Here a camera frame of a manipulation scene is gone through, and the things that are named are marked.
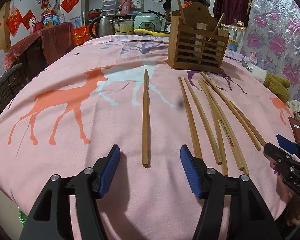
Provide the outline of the lone wooden chopstick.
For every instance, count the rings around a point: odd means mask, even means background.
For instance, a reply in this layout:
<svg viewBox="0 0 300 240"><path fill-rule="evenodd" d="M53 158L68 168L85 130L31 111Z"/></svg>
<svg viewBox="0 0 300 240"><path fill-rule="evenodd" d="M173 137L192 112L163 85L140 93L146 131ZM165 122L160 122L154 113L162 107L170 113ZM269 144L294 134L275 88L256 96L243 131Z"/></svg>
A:
<svg viewBox="0 0 300 240"><path fill-rule="evenodd" d="M144 71L143 82L143 103L142 103L142 165L149 168L149 98L148 98L149 77L148 70Z"/></svg>

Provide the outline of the printed wooden chopstick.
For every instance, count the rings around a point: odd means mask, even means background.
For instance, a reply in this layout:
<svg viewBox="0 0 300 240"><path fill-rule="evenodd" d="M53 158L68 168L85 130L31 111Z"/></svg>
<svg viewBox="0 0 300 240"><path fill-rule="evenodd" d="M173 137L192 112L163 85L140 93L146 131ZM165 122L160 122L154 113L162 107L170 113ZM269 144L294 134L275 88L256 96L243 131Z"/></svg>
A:
<svg viewBox="0 0 300 240"><path fill-rule="evenodd" d="M232 150L232 154L234 156L234 159L236 161L237 167L240 171L242 171L245 175L249 175L249 169L247 166L247 163L245 162L245 159L243 157L241 148L238 144L238 141L234 135L234 132L224 114L224 112L222 111L221 107L219 106L219 104L217 103L215 97L213 96L213 94L210 92L210 90L207 87L207 84L204 82L203 79L198 81L200 86L202 87L202 89L204 91L207 91L208 96L211 98L212 100L212 104L213 106L216 108L217 111L217 115L218 118L221 122L221 127L228 139L228 142L231 146L231 150Z"/></svg>

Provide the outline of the brown plush toy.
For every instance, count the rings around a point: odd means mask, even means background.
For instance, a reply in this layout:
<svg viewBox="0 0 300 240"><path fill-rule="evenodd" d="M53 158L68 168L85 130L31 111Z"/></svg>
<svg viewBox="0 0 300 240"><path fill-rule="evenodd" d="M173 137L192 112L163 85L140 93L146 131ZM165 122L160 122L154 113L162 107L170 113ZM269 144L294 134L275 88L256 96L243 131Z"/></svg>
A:
<svg viewBox="0 0 300 240"><path fill-rule="evenodd" d="M269 71L253 66L252 76L267 87L283 103L287 103L290 98L290 81L278 75L271 74Z"/></svg>

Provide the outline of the clear plastic bottle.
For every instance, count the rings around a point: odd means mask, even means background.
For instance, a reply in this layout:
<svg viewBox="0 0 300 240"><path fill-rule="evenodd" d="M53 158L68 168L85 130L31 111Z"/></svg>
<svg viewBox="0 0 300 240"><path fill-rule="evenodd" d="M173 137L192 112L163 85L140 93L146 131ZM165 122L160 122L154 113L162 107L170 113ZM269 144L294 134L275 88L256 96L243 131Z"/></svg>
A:
<svg viewBox="0 0 300 240"><path fill-rule="evenodd" d="M240 53L243 46L246 30L247 29L244 25L244 22L238 21L236 19L231 25L229 25L228 27L229 38L227 44L228 50Z"/></svg>

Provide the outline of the brown wooden chopstick holder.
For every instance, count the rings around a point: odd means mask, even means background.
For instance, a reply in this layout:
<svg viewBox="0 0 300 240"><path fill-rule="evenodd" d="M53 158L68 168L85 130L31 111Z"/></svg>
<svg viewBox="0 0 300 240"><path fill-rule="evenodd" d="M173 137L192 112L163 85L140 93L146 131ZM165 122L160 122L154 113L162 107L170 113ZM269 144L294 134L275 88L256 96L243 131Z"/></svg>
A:
<svg viewBox="0 0 300 240"><path fill-rule="evenodd" d="M192 3L171 17L168 64L172 69L220 73L229 32L217 28L208 9Z"/></svg>

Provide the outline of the pink deer print tablecloth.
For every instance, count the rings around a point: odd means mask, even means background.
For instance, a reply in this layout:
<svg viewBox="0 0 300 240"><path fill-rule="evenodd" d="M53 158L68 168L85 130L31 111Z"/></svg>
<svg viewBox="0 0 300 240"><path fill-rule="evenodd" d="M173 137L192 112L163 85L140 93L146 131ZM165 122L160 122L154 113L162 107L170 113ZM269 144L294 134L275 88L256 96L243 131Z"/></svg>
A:
<svg viewBox="0 0 300 240"><path fill-rule="evenodd" d="M107 36L44 69L0 115L0 189L29 213L53 174L70 177L113 145L122 151L98 201L110 239L191 239L203 202L191 192L180 148L192 148L180 76L208 119L198 72L167 64L168 39ZM144 71L149 85L149 168L142 165Z"/></svg>

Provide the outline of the red covered side table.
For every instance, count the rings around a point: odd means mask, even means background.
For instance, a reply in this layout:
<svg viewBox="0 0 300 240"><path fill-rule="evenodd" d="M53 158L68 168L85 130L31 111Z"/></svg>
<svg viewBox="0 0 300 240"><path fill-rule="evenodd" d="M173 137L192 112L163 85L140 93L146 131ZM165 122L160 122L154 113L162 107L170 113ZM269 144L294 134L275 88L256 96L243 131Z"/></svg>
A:
<svg viewBox="0 0 300 240"><path fill-rule="evenodd" d="M36 77L74 48L70 22L40 29L10 47L5 56L6 69L22 63L29 80Z"/></svg>

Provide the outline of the red gift box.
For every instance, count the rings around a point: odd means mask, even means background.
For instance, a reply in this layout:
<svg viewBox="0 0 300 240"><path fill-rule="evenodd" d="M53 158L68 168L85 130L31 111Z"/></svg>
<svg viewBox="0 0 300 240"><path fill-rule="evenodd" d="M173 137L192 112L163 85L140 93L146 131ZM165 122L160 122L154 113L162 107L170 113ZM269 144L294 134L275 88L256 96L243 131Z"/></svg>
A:
<svg viewBox="0 0 300 240"><path fill-rule="evenodd" d="M90 35L88 25L72 29L71 37L74 46L81 46L85 42L93 39Z"/></svg>

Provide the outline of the yellow pan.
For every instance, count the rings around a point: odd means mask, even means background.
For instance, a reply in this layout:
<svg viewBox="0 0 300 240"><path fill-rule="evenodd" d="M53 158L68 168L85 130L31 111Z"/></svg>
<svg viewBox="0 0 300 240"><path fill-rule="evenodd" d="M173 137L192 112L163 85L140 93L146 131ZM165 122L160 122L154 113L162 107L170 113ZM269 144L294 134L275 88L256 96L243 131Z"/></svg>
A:
<svg viewBox="0 0 300 240"><path fill-rule="evenodd" d="M161 33L161 32L156 32L156 31L150 31L147 29L135 29L134 30L135 34L138 35L146 35L146 36L155 36L155 37L169 37L170 34L169 33Z"/></svg>

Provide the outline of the mint green rice cooker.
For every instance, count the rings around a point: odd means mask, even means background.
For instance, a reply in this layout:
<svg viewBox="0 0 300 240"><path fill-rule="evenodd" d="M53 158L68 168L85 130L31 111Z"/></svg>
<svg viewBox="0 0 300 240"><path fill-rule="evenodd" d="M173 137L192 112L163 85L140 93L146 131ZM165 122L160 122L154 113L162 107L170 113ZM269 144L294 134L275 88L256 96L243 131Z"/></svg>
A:
<svg viewBox="0 0 300 240"><path fill-rule="evenodd" d="M134 29L146 29L150 31L161 30L161 20L152 12L141 12L134 18Z"/></svg>

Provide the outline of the cooking oil bottle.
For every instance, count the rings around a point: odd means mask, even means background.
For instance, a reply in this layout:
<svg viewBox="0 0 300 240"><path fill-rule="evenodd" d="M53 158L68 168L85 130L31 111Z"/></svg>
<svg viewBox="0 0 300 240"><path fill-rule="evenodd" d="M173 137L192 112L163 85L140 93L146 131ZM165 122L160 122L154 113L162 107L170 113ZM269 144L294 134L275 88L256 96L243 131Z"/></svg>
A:
<svg viewBox="0 0 300 240"><path fill-rule="evenodd" d="M43 13L41 14L41 21L43 23L43 28L53 26L53 16L49 8L44 8Z"/></svg>

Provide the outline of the steel pot with lid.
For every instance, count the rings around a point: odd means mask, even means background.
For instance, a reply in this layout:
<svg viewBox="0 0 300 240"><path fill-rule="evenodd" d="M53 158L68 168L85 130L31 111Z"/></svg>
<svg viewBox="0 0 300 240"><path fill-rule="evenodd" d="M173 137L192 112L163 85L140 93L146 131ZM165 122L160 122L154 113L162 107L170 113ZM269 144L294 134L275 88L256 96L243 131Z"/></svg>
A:
<svg viewBox="0 0 300 240"><path fill-rule="evenodd" d="M134 34L134 20L131 19L118 19L116 21L109 21L114 27L115 35L130 35Z"/></svg>

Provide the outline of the pink thermos jug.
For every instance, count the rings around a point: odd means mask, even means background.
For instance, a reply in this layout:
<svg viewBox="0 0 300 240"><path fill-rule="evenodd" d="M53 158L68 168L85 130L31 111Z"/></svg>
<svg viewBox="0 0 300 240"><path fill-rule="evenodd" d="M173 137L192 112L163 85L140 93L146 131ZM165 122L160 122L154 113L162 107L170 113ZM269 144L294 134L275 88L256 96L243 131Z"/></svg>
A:
<svg viewBox="0 0 300 240"><path fill-rule="evenodd" d="M122 0L121 2L121 14L130 14L133 8L133 1L132 0Z"/></svg>

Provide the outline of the white refrigerator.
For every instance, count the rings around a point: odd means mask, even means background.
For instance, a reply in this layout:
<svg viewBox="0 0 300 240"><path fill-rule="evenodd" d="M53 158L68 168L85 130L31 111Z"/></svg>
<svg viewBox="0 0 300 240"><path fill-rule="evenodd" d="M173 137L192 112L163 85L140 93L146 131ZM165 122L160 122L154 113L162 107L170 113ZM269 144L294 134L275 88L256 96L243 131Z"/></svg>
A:
<svg viewBox="0 0 300 240"><path fill-rule="evenodd" d="M60 12L65 21L72 23L74 28L88 25L88 10L89 0L61 0Z"/></svg>

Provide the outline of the stacked grey steamer containers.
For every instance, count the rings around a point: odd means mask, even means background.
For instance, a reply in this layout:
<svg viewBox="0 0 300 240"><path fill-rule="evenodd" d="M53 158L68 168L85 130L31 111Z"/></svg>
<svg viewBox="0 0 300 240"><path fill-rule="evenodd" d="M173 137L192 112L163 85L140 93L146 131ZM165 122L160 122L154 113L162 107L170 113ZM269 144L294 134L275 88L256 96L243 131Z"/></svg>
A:
<svg viewBox="0 0 300 240"><path fill-rule="evenodd" d="M116 0L102 0L102 15L114 15Z"/></svg>

